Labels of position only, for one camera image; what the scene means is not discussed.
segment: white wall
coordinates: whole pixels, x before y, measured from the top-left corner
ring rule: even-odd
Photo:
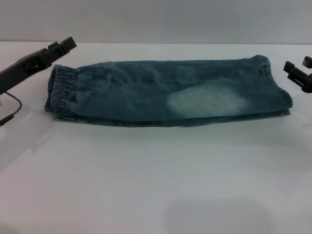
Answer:
[[[2,0],[0,40],[312,43],[312,0]]]

